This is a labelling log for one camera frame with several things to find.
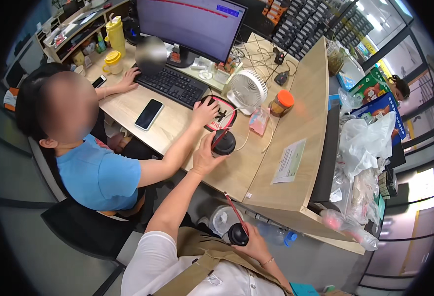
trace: woman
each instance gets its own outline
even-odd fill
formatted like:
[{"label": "woman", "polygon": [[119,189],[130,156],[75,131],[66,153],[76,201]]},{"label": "woman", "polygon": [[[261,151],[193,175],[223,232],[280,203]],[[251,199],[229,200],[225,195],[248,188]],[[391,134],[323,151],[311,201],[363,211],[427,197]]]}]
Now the woman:
[{"label": "woman", "polygon": [[193,168],[149,221],[123,275],[122,296],[291,295],[256,227],[246,223],[248,244],[233,248],[210,233],[179,227],[200,181],[226,158],[212,156],[214,135],[201,140]]},{"label": "woman", "polygon": [[138,188],[174,175],[202,127],[217,115],[217,104],[196,103],[189,127],[162,160],[124,157],[93,135],[80,135],[84,128],[94,125],[98,100],[136,89],[138,85],[133,80],[137,74],[138,69],[132,68],[117,85],[95,92],[90,85],[80,85],[77,82],[80,78],[66,66],[48,63],[33,71],[19,90],[16,105],[19,129],[39,143],[56,181],[63,183],[61,189],[90,209],[126,211],[140,206],[144,199]]},{"label": "woman", "polygon": [[398,75],[393,75],[388,78],[388,87],[390,87],[390,91],[393,93],[397,101],[403,101],[409,98],[409,85]]}]

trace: white shirt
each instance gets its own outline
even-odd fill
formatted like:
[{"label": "white shirt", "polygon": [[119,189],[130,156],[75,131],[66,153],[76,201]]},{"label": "white shirt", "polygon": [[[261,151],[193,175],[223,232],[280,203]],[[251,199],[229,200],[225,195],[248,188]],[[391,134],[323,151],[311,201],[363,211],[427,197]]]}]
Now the white shirt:
[{"label": "white shirt", "polygon": [[[158,291],[201,256],[177,256],[176,242],[168,234],[151,231],[144,234],[125,270],[122,296],[147,296]],[[252,271],[221,260],[214,272],[199,283],[190,296],[284,296],[274,283],[257,277]]]}]

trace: speaker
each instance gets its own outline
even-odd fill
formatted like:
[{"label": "speaker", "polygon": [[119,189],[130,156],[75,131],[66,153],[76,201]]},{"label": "speaker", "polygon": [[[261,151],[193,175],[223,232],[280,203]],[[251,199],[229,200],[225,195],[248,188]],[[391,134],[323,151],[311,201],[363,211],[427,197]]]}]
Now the speaker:
[{"label": "speaker", "polygon": [[123,21],[123,33],[126,41],[131,45],[136,45],[138,40],[143,38],[140,35],[140,23],[134,18],[128,18]]}]

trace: yellow water bottle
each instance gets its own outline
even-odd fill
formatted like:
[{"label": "yellow water bottle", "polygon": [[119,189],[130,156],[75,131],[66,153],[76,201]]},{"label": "yellow water bottle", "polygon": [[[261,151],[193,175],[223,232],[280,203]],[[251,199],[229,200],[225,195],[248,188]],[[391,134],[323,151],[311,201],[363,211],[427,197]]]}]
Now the yellow water bottle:
[{"label": "yellow water bottle", "polygon": [[122,17],[116,16],[112,19],[113,13],[110,14],[110,21],[105,25],[107,30],[107,36],[105,41],[110,42],[110,45],[114,50],[118,50],[121,53],[121,57],[125,57],[125,35],[123,34]]}]

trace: smartphone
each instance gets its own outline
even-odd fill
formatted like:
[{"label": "smartphone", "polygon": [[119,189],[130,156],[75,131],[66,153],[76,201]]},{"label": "smartphone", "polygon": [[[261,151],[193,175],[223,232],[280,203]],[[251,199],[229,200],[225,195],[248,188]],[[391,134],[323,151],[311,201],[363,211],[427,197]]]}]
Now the smartphone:
[{"label": "smartphone", "polygon": [[94,83],[92,83],[92,86],[96,89],[97,87],[104,84],[105,81],[107,81],[106,77],[103,75],[100,75],[100,77],[98,77],[97,80],[95,80]]},{"label": "smartphone", "polygon": [[163,103],[152,98],[144,108],[143,112],[141,112],[140,116],[138,116],[138,119],[134,124],[144,131],[149,131],[151,125],[163,107]]}]

